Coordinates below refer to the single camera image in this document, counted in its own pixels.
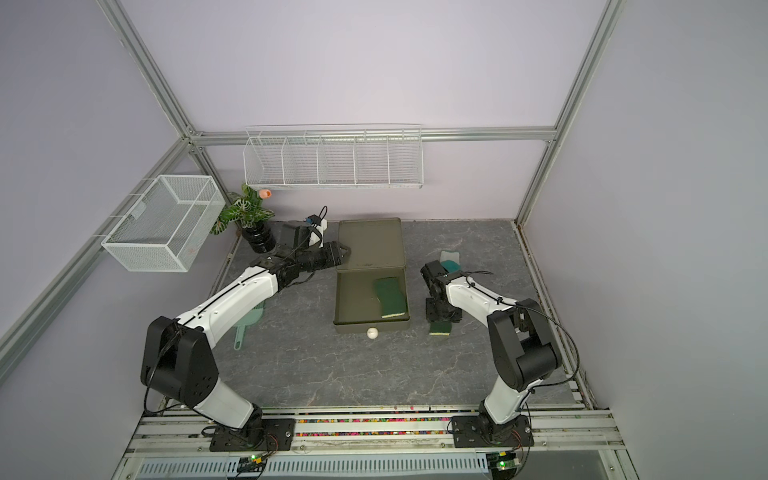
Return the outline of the green yellow sponge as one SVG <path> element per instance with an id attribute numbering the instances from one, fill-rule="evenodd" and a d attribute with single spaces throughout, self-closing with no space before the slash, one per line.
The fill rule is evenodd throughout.
<path id="1" fill-rule="evenodd" d="M 431 336 L 449 336 L 452 332 L 453 323 L 450 321 L 436 321 L 429 324 L 429 334 Z"/>

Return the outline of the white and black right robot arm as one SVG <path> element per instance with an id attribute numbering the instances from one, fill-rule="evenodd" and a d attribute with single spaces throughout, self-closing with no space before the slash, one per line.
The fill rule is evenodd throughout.
<path id="1" fill-rule="evenodd" d="M 448 333 L 464 316 L 487 328 L 497 379 L 480 404 L 477 419 L 454 431 L 473 432 L 491 444 L 517 439 L 527 424 L 523 405 L 562 365 L 550 318 L 532 299 L 514 300 L 479 285 L 471 274 L 439 261 L 421 268 L 428 289 L 426 318 L 432 333 Z"/>

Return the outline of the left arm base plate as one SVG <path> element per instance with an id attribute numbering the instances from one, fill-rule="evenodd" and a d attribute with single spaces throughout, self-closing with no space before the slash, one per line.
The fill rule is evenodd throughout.
<path id="1" fill-rule="evenodd" d="M 242 429 L 217 425 L 210 435 L 211 452 L 288 451 L 294 438 L 295 420 L 260 418 Z"/>

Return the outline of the olive three-drawer storage box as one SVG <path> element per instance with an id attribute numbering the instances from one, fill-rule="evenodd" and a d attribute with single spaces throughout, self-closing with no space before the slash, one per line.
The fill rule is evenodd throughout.
<path id="1" fill-rule="evenodd" d="M 338 271 L 404 268 L 406 266 L 400 218 L 343 220 L 338 241 L 348 248 Z"/>

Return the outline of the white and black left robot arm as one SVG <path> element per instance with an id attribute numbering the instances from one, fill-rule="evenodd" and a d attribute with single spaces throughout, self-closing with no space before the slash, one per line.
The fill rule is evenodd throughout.
<path id="1" fill-rule="evenodd" d="M 200 305 L 160 316 L 147 329 L 140 381 L 219 426 L 246 431 L 261 420 L 260 408 L 220 377 L 213 348 L 248 312 L 292 286 L 302 273 L 345 263 L 352 249 L 310 227 L 294 245 L 278 245 Z"/>

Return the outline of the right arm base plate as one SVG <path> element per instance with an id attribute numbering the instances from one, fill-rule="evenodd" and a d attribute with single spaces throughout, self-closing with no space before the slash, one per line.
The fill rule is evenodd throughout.
<path id="1" fill-rule="evenodd" d="M 504 424 L 494 423 L 487 414 L 454 416 L 450 420 L 450 431 L 456 448 L 515 449 L 534 444 L 531 422 L 524 415 Z"/>

